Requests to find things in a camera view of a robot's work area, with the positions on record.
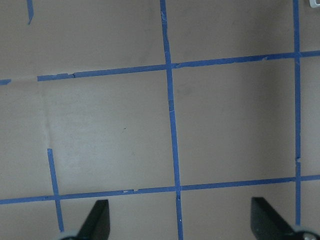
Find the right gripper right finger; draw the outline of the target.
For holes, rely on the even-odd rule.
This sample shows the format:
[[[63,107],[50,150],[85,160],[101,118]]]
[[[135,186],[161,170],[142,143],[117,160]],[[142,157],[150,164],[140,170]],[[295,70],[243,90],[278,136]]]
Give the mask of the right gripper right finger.
[[[296,232],[263,197],[252,197],[250,228],[256,240],[294,240]]]

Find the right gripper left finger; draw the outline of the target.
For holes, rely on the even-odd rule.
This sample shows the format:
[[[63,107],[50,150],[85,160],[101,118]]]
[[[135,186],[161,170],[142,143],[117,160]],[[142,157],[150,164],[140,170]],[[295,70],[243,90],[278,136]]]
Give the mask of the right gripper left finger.
[[[97,200],[77,233],[76,240],[108,240],[111,231],[109,201]]]

